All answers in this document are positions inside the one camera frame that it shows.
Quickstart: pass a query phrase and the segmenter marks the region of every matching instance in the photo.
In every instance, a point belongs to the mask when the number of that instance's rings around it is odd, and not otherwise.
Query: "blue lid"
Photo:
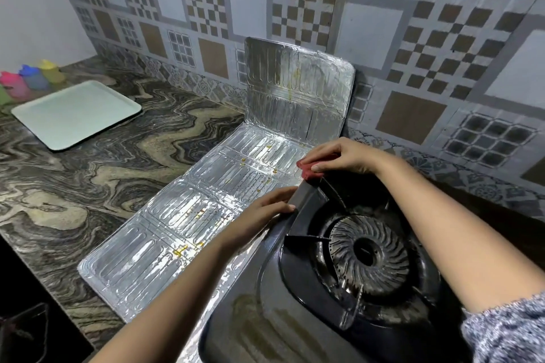
[[[19,75],[22,77],[31,77],[32,75],[37,75],[40,73],[38,68],[29,65],[23,65],[19,71]]]

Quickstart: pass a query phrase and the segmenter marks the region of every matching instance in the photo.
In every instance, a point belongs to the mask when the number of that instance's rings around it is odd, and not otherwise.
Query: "kitchen backsplash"
[[[526,188],[498,198],[545,210],[545,0],[70,1],[102,56],[239,109],[246,36],[350,60],[352,137]]]

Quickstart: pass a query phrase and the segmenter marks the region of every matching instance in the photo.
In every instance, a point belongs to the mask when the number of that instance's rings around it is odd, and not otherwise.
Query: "patterned sleeve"
[[[466,316],[473,363],[545,362],[545,292]]]

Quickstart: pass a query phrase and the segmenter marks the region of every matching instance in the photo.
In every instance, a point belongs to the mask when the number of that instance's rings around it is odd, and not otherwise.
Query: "kitchen counter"
[[[95,347],[122,327],[77,264],[152,196],[227,137],[243,115],[91,59],[66,86],[96,79],[142,112],[66,151],[48,150],[0,109],[0,235]]]

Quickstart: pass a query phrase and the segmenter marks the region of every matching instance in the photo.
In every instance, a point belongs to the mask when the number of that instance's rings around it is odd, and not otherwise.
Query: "red cloth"
[[[327,157],[322,158],[319,161],[310,162],[309,164],[302,164],[301,163],[302,159],[300,159],[299,161],[296,162],[296,164],[297,164],[297,167],[303,170],[303,172],[301,173],[302,178],[305,181],[309,181],[309,180],[313,180],[314,178],[322,178],[324,176],[323,172],[313,172],[311,170],[313,165],[319,164],[320,162],[324,162],[324,161],[331,161],[333,159],[337,159],[338,157],[339,156],[337,154],[331,154],[331,155],[328,155]]]

